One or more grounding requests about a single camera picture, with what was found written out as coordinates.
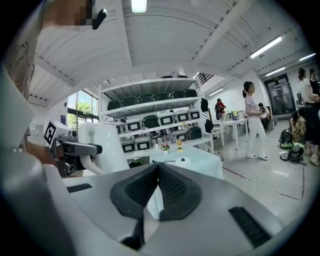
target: ceiling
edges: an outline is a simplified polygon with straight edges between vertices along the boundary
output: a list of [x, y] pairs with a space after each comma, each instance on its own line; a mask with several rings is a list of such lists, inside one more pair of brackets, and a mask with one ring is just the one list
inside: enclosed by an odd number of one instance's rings
[[[48, 107], [91, 86], [172, 72], [213, 74], [223, 84], [312, 53], [299, 25], [271, 0], [148, 0], [146, 13], [132, 13], [131, 0], [96, 2], [107, 11], [98, 30], [51, 27], [38, 38], [30, 94]], [[281, 43], [250, 58], [278, 36]]]

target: green tree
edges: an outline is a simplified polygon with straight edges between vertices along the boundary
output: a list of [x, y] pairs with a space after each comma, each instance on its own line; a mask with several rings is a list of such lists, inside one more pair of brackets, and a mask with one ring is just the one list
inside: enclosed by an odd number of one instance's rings
[[[78, 111], [82, 111], [83, 113], [91, 114], [91, 105], [86, 101], [79, 101], [77, 106]], [[76, 115], [68, 113], [68, 124], [71, 124], [71, 127], [76, 122]]]

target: potted plant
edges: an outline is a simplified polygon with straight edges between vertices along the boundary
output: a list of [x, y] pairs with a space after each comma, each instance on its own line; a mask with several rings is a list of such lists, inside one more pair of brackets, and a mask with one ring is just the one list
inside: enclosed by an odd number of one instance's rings
[[162, 154], [164, 154], [166, 156], [169, 153], [170, 146], [167, 143], [163, 143], [161, 145], [161, 149], [162, 149]]

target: red shirt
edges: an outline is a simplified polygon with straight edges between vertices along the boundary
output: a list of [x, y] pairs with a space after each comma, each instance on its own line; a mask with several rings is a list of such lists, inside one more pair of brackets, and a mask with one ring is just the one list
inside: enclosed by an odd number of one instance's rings
[[225, 111], [223, 111], [222, 109], [225, 107], [225, 105], [222, 103], [222, 101], [218, 102], [218, 106], [221, 108], [221, 110], [219, 111], [220, 114], [225, 113]]

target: floor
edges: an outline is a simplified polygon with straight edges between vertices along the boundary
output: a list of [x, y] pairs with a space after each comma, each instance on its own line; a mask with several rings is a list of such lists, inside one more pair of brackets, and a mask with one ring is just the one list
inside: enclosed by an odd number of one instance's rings
[[266, 131], [268, 161], [245, 158], [248, 143], [239, 137], [239, 149], [232, 141], [223, 148], [223, 177], [267, 207], [283, 222], [289, 224], [303, 214], [313, 202], [320, 185], [320, 168], [304, 157], [307, 166], [280, 159], [279, 136], [288, 121], [278, 121], [274, 130]]

